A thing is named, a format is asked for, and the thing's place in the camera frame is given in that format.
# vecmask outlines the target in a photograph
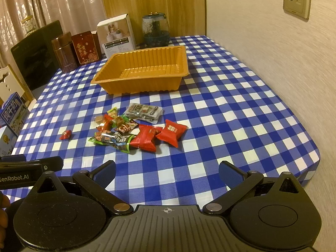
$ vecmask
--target product box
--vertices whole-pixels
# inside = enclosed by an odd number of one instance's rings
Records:
[[[16,139],[15,134],[13,134],[8,126],[0,128],[0,156],[8,156],[12,154]]]
[[[86,31],[73,35],[71,40],[80,65],[101,60],[101,49],[97,33]]]
[[[15,92],[2,105],[0,110],[0,126],[7,125],[18,137],[29,113],[18,93]]]
[[[108,59],[115,53],[136,49],[128,14],[101,21],[97,25],[97,33],[100,45]]]

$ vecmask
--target table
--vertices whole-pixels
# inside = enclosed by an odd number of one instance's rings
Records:
[[[320,153],[298,118],[253,71],[206,36],[172,38],[187,48],[189,75],[178,91],[108,95],[90,81],[106,59],[52,78],[33,108],[13,154],[27,160],[61,156],[58,175],[92,170],[115,160],[117,176],[106,188],[136,206],[202,206],[227,191],[218,175],[222,160],[244,171],[277,177],[292,172],[304,185],[314,174]],[[188,126],[179,148],[157,140],[157,152],[131,154],[88,142],[94,115],[114,106],[123,113],[131,102],[164,108],[164,120]],[[70,141],[59,139],[71,129]],[[29,188],[4,191],[11,201]]]

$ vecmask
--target white wall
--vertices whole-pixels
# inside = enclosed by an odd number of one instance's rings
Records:
[[[336,251],[336,0],[311,0],[310,19],[283,0],[207,0],[207,35],[255,71],[298,116],[321,152],[306,187],[322,217],[315,248]]]

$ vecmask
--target human hand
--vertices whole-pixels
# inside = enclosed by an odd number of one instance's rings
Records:
[[[6,238],[6,228],[8,226],[8,216],[6,211],[2,208],[6,208],[10,206],[10,200],[6,195],[0,194],[2,196],[1,204],[0,204],[0,248],[4,248],[4,240]]]

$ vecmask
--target red candy wrapper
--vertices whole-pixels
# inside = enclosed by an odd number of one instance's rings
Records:
[[[159,140],[166,141],[167,143],[178,148],[177,140],[183,135],[187,128],[188,126],[186,125],[178,124],[166,119],[165,128],[156,137]]]
[[[72,135],[71,130],[67,130],[67,131],[62,133],[62,135],[59,139],[60,140],[69,139],[71,137],[71,135]]]
[[[154,140],[155,136],[162,132],[162,127],[139,124],[139,129],[140,132],[136,138],[130,142],[130,145],[142,150],[156,152]]]
[[[103,122],[100,123],[96,129],[100,132],[111,130],[113,125],[113,118],[110,117],[108,114],[104,114]]]

